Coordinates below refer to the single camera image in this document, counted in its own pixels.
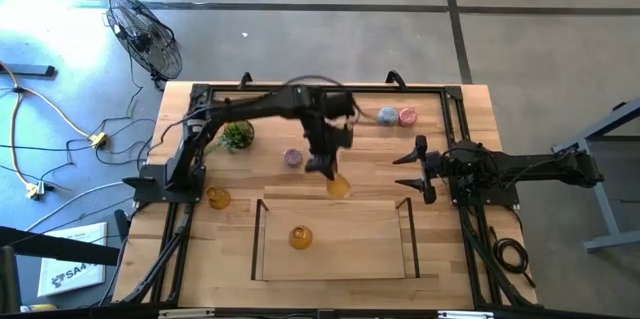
gray floor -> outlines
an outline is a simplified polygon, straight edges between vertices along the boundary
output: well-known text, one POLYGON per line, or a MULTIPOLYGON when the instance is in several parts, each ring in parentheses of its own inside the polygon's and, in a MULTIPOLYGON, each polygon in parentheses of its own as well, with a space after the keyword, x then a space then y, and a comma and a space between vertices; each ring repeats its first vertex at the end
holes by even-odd
MULTIPOLYGON (((446 4, 446 0, 154 1, 446 4)), ((640 6, 638 0, 458 2, 485 6, 640 6)), ((70 9, 65 3, 0 0, 0 59, 56 66, 59 74, 54 81, 25 79, 24 85, 39 89, 60 103, 80 127, 92 130, 102 118, 121 115, 133 93, 128 57, 110 29, 104 27, 103 10, 70 9)), ((380 81, 386 71, 396 69, 411 83, 460 83, 448 14, 156 11, 156 15, 176 32, 184 58, 180 79, 184 80, 237 80, 250 71, 258 80, 322 73, 342 81, 380 81)), ((547 151, 606 115, 620 101, 640 93, 638 17, 463 15, 461 22, 474 83, 490 86, 506 151, 547 151)), ((161 95, 135 64, 134 74, 138 83, 145 84, 134 118, 154 118, 161 95)), ((10 97, 1 97, 2 112, 12 108, 10 97)), ((18 122, 18 143, 22 145, 62 147, 66 140, 78 137, 35 98, 24 101, 18 122)), ((0 128, 8 125, 7 115, 0 118, 0 128)), ((112 123, 110 130, 122 125, 112 123)), ((133 141, 145 140, 150 133, 149 123, 137 123, 115 138, 114 146, 125 148, 133 141)), ((1 142, 8 143, 8 134, 3 138, 1 142)), ((41 202, 24 198, 17 177, 4 172, 0 176, 4 188, 0 223, 26 228, 75 194, 135 173, 133 164, 104 166, 89 151, 75 152, 73 159, 76 167, 61 169, 52 177, 72 191, 47 194, 41 202)), ((0 164, 10 166, 10 160, 9 151, 4 149, 0 164)), ((38 176, 65 160, 63 152, 19 153, 20 167, 38 176)), ((594 195, 558 183, 519 184, 518 189, 541 303, 557 309, 639 316, 640 248, 617 248, 593 255, 582 248, 583 240, 606 234, 594 195)), ((37 229, 72 220, 130 193, 120 187, 88 196, 37 229)), ((630 225, 637 223, 637 219, 630 221, 630 225)), ((34 291, 30 288, 23 292, 25 301, 41 301, 34 291)))

small potted plant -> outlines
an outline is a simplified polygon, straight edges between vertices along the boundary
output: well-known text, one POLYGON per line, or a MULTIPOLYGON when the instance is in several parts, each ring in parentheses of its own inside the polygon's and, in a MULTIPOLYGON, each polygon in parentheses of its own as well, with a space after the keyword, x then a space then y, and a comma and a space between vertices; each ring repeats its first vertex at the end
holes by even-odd
POLYGON ((229 123, 218 138, 218 146, 229 152, 244 149, 251 145, 254 134, 253 125, 246 120, 229 123))

wooden tabletop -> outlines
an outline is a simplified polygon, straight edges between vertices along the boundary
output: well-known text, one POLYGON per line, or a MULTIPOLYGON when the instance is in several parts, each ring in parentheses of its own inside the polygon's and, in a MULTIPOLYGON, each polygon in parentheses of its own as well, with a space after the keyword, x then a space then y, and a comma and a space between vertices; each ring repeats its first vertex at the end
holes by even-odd
MULTIPOLYGON (((154 143, 166 127, 187 110, 193 82, 168 83, 154 143)), ((211 82, 211 84, 233 84, 211 82)), ((463 85, 464 105, 471 140, 491 150, 501 150, 489 89, 484 85, 463 85)), ((229 98, 259 93, 220 93, 229 98)), ((412 128, 378 127, 362 120, 354 129, 351 150, 340 150, 340 173, 351 183, 347 200, 413 199, 421 278, 375 280, 252 281, 251 258, 256 201, 328 199, 325 179, 305 174, 302 168, 284 164, 283 152, 300 149, 308 158, 308 143, 298 121, 282 118, 252 120, 256 138, 236 154, 219 149, 206 156, 205 186, 226 188, 232 196, 229 207, 218 211, 206 201, 196 206, 191 228, 180 306, 200 307, 312 307, 312 308, 471 308, 471 290, 462 244, 458 212, 450 203, 448 188, 433 180, 438 200, 422 202, 417 191, 394 183, 396 179, 419 176, 419 164, 394 166, 391 162, 410 152, 417 134, 427 136, 429 151, 447 149, 440 98, 433 94, 356 93, 362 109, 376 114, 381 106, 413 107, 418 121, 412 128)), ((455 107, 451 105, 452 115, 455 107)), ((180 126, 172 128, 164 144, 150 154, 151 164, 171 157, 181 138, 180 126)), ((499 237, 522 243, 515 216, 501 207, 487 207, 487 220, 499 237)), ((158 256, 164 228, 166 204, 152 204, 136 214, 118 275, 114 300, 133 290, 158 256)), ((483 293, 488 297, 486 271, 478 264, 483 293)), ((165 276, 166 295, 173 273, 170 261, 165 276)), ((535 291, 521 275, 507 274, 523 296, 536 301, 535 291)))

